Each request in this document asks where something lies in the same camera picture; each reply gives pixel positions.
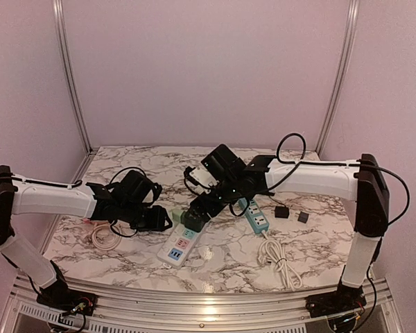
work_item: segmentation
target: marble table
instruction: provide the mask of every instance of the marble table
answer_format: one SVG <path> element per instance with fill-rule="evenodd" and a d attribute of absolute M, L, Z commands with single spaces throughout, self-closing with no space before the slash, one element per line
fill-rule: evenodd
<path fill-rule="evenodd" d="M 202 147 L 102 147 L 87 170 L 84 181 L 107 184 L 124 167 L 141 167 L 150 179 L 163 186 L 158 205 L 168 211 L 185 209 L 193 195 L 184 187 L 183 170 L 200 166 L 212 148 Z M 268 149 L 233 149 L 249 162 L 258 154 L 273 154 Z M 284 151 L 285 159 L 299 152 Z M 308 153 L 309 160 L 318 160 Z M 289 219 L 274 218 L 277 205 L 268 197 L 256 201 L 270 222 L 269 235 L 286 244 L 287 258 L 302 276 L 304 288 L 336 284 L 347 261 L 353 237 L 351 223 L 338 198 L 320 195 L 278 194 L 291 209 Z M 308 212 L 306 224 L 295 214 Z M 123 231 L 128 234 L 128 224 Z M 81 219 L 63 216 L 45 252 L 67 277 L 117 286 L 165 291 L 205 293 L 249 293 L 283 290 L 280 275 L 271 266 L 260 266 L 257 250 L 263 237 L 255 235 L 245 217 L 234 217 L 225 209 L 212 219 L 181 269 L 167 268 L 156 257 L 168 238 L 164 233 L 142 232 L 109 252 L 92 244 L 92 225 Z"/>

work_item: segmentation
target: white cable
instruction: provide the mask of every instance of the white cable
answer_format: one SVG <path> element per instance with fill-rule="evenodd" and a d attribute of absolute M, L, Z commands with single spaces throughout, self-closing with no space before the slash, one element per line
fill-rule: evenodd
<path fill-rule="evenodd" d="M 121 230 L 120 230 L 120 228 L 117 226 L 117 225 L 113 225 L 112 226 L 119 234 L 121 234 Z M 105 238 L 107 238 L 107 237 L 111 237 L 112 236 L 112 239 L 110 240 L 110 241 L 102 241 L 99 237 L 98 237 L 98 234 L 100 233 L 100 232 L 102 232 L 102 231 L 104 231 L 104 230 L 107 230 L 107 231 L 109 231 L 106 235 L 105 235 Z M 98 248 L 99 250 L 102 250 L 102 251 L 111 251 L 111 250 L 114 250 L 117 246 L 119 246 L 119 244 L 120 244 L 120 242 L 121 242 L 121 240 L 122 240 L 122 237 L 120 237 L 119 235 L 117 235 L 117 234 L 114 234 L 112 231 L 111 231 L 111 228 L 110 228 L 110 224 L 108 223 L 108 222 L 105 222 L 105 224 L 100 224 L 100 225 L 96 225 L 96 226 L 94 226 L 94 229 L 92 230 L 92 233 L 91 233 L 91 240 L 92 240 L 92 243 L 94 244 L 94 246 L 96 247 L 96 248 Z"/>
<path fill-rule="evenodd" d="M 265 237 L 265 241 L 259 246 L 257 256 L 259 263 L 264 265 L 268 262 L 274 262 L 275 271 L 280 272 L 282 284 L 285 289 L 290 288 L 291 290 L 295 291 L 296 289 L 302 288 L 304 285 L 302 278 L 294 270 L 294 268 L 291 267 L 285 257 L 285 246 L 280 244 L 278 241 L 269 238 L 265 230 L 262 231 L 262 235 Z M 294 283 L 291 275 L 294 275 L 296 280 L 299 281 L 297 285 Z"/>

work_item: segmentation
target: wall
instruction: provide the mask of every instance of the wall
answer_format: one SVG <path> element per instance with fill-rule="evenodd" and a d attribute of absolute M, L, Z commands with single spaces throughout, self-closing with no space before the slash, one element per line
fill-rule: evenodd
<path fill-rule="evenodd" d="M 408 183 L 409 213 L 390 227 L 376 264 L 386 275 L 404 332 L 416 332 L 416 1 L 362 1 L 338 113 L 322 157 L 373 153 Z M 388 179 L 390 215 L 404 190 Z"/>
<path fill-rule="evenodd" d="M 84 158 L 60 62 L 51 1 L 0 1 L 0 164 L 70 181 Z M 50 216 L 12 224 L 38 245 Z M 0 256 L 0 318 L 15 270 Z"/>
<path fill-rule="evenodd" d="M 348 7 L 342 0 L 65 0 L 92 144 L 275 147 L 300 131 L 314 149 Z"/>

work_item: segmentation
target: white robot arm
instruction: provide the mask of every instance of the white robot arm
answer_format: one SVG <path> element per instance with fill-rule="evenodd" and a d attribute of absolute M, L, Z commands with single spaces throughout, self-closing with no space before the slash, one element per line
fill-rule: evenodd
<path fill-rule="evenodd" d="M 37 301 L 65 310 L 95 295 L 67 287 L 60 269 L 44 258 L 11 224 L 11 216 L 27 213 L 67 214 L 93 220 L 122 220 L 138 231 L 164 231 L 172 226 L 166 210 L 152 205 L 162 188 L 131 170 L 109 185 L 60 184 L 25 178 L 0 166 L 0 253 L 40 287 Z M 85 314 L 91 314 L 89 307 Z"/>
<path fill-rule="evenodd" d="M 388 228 L 389 192 L 373 156 L 363 154 L 358 161 L 281 162 L 273 155 L 258 155 L 246 165 L 220 145 L 202 165 L 210 176 L 203 169 L 187 168 L 184 173 L 186 180 L 204 189 L 183 215 L 185 226 L 196 232 L 225 206 L 256 194 L 303 192 L 356 201 L 355 235 L 338 290 L 309 296 L 306 307 L 317 317 L 366 304 L 362 283 Z"/>

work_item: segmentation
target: plug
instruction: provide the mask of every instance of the plug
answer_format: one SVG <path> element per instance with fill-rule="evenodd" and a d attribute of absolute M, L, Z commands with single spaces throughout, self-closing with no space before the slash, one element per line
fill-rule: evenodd
<path fill-rule="evenodd" d="M 278 219 L 287 219 L 290 216 L 290 209 L 287 206 L 277 206 L 275 208 L 275 217 Z"/>

